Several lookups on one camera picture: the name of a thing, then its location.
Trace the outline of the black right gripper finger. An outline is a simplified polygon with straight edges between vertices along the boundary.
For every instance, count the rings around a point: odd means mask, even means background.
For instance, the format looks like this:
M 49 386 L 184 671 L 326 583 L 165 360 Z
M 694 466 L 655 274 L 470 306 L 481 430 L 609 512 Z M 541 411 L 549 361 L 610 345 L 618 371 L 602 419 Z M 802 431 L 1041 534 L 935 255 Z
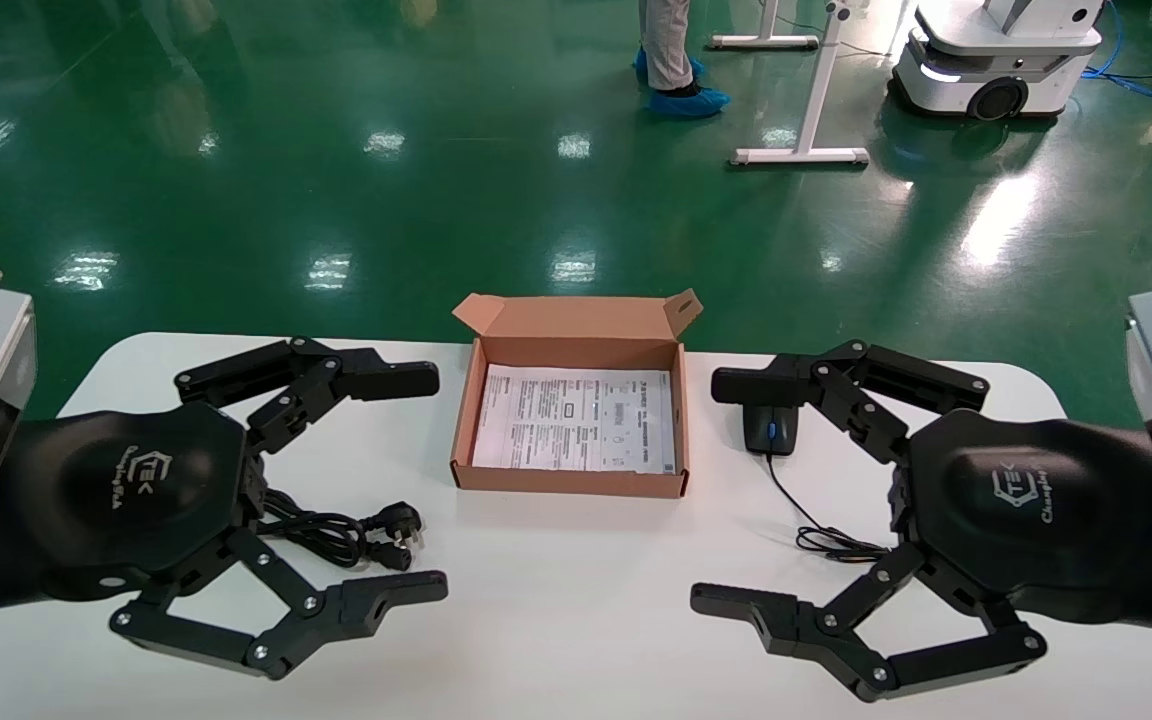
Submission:
M 904 461 L 908 424 L 877 395 L 943 415 L 982 410 L 988 391 L 978 376 L 861 340 L 823 354 L 778 354 L 763 369 L 718 367 L 710 378 L 718 404 L 741 406 L 750 454 L 794 454 L 801 407 L 813 406 L 879 464 Z

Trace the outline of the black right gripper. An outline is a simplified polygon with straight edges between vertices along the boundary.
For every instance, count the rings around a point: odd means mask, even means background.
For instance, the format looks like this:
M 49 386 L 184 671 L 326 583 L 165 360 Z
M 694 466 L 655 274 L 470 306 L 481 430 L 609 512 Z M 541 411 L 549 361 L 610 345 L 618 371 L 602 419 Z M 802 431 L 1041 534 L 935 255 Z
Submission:
M 746 621 L 765 652 L 818 664 L 867 703 L 1043 659 L 1046 639 L 1015 611 L 1152 628 L 1152 444 L 1143 430 L 954 410 L 910 438 L 890 509 L 893 533 L 910 544 L 826 606 L 696 583 L 691 609 Z M 933 588 L 968 607 L 986 634 L 888 657 L 867 646 L 859 626 L 931 568 Z

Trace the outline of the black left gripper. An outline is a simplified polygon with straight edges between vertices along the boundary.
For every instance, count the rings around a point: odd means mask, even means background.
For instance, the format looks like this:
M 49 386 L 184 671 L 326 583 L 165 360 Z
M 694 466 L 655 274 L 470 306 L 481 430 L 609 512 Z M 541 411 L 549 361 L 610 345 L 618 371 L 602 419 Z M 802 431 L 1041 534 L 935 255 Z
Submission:
M 434 396 L 434 363 L 289 338 L 187 369 L 175 388 L 184 406 L 166 414 L 20 425 L 0 465 L 0 609 L 142 591 L 111 615 L 111 632 L 278 682 L 326 644 L 372 637 L 388 611 L 448 596 L 442 571 L 316 589 L 244 529 L 260 518 L 268 488 L 259 452 L 283 450 L 347 397 Z M 247 429 L 215 409 L 271 392 Z M 285 602 L 276 626 L 251 635 L 170 614 L 180 593 L 200 591 L 233 562 Z

